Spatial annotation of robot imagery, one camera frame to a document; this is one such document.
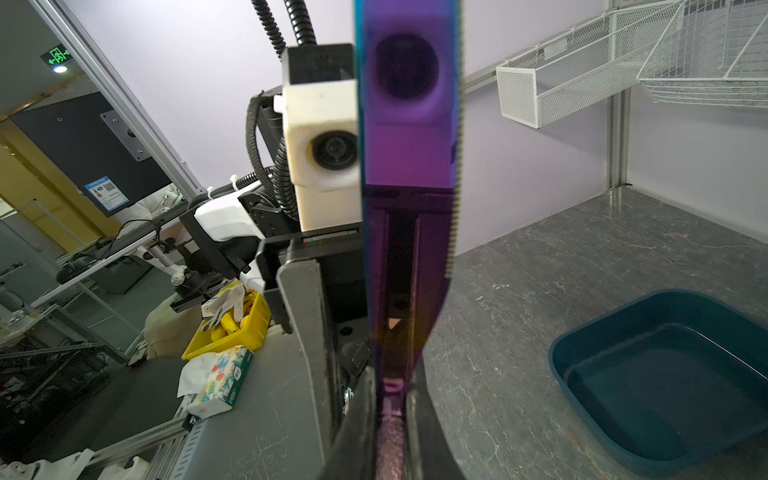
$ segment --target tissue box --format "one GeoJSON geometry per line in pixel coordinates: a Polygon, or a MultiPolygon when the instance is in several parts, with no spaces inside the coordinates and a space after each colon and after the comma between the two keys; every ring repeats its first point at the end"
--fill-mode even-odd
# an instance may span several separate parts
{"type": "Polygon", "coordinates": [[[235,404],[252,358],[252,352],[244,346],[235,346],[220,353],[208,374],[203,392],[192,399],[187,411],[202,419],[229,412],[235,404]]]}

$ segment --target white mesh basket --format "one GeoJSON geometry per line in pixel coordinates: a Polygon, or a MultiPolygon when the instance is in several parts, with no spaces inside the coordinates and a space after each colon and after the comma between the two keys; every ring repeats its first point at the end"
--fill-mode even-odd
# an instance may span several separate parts
{"type": "Polygon", "coordinates": [[[680,0],[622,8],[496,68],[502,115],[541,128],[637,83],[680,0]]]}
{"type": "Polygon", "coordinates": [[[685,0],[638,81],[654,101],[768,108],[768,0],[685,0]]]}

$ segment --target blue and white label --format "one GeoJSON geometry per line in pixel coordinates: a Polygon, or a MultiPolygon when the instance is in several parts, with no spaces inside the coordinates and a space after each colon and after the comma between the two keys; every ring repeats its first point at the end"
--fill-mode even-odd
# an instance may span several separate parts
{"type": "Polygon", "coordinates": [[[102,177],[85,185],[85,189],[91,192],[96,200],[107,209],[108,212],[128,203],[128,197],[123,195],[117,185],[109,177],[102,177]]]}

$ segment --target camera lens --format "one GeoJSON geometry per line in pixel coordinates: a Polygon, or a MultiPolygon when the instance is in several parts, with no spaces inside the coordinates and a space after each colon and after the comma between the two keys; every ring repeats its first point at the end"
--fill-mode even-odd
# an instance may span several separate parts
{"type": "Polygon", "coordinates": [[[390,35],[376,46],[376,77],[387,93],[401,100],[428,94],[437,83],[435,49],[412,33],[390,35]]]}
{"type": "Polygon", "coordinates": [[[312,141],[312,155],[328,170],[342,170],[357,160],[357,137],[346,131],[330,131],[312,141]]]}

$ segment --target ceiling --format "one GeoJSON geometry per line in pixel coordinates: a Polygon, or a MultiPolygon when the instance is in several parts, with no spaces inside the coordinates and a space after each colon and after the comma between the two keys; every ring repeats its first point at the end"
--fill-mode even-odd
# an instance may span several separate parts
{"type": "Polygon", "coordinates": [[[0,116],[82,73],[73,61],[58,74],[40,59],[60,43],[28,0],[0,0],[0,116]]]}

